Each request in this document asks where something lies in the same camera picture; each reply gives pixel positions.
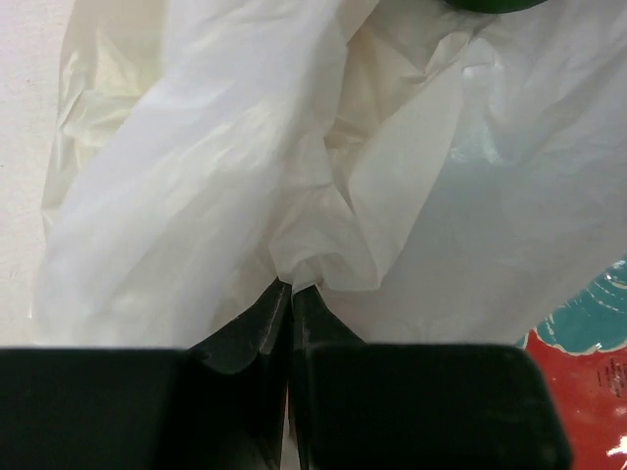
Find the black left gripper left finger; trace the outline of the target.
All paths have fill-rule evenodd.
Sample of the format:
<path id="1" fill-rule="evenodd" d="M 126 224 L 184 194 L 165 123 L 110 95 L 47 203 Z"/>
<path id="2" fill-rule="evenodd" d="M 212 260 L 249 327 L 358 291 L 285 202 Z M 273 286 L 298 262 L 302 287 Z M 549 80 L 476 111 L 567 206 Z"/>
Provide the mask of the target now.
<path id="1" fill-rule="evenodd" d="M 5 469 L 276 469 L 291 290 L 184 349 L 5 348 Z"/>

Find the white translucent plastic bag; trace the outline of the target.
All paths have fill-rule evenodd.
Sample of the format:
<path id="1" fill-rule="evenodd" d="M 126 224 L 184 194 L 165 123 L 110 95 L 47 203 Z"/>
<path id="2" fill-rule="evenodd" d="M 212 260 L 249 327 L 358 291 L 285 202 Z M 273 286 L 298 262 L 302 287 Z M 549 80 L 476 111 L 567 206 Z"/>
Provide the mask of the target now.
<path id="1" fill-rule="evenodd" d="M 626 251 L 622 1 L 78 1 L 59 84 L 43 345 L 188 347 L 277 279 L 512 342 Z"/>

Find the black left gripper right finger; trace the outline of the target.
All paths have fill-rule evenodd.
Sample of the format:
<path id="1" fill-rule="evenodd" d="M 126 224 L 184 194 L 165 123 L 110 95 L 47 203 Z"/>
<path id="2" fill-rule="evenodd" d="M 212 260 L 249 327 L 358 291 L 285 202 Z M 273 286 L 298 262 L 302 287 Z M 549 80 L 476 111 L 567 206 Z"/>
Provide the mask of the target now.
<path id="1" fill-rule="evenodd" d="M 363 341 L 316 288 L 292 301 L 290 424 L 304 469 L 568 469 L 544 378 L 503 345 Z"/>

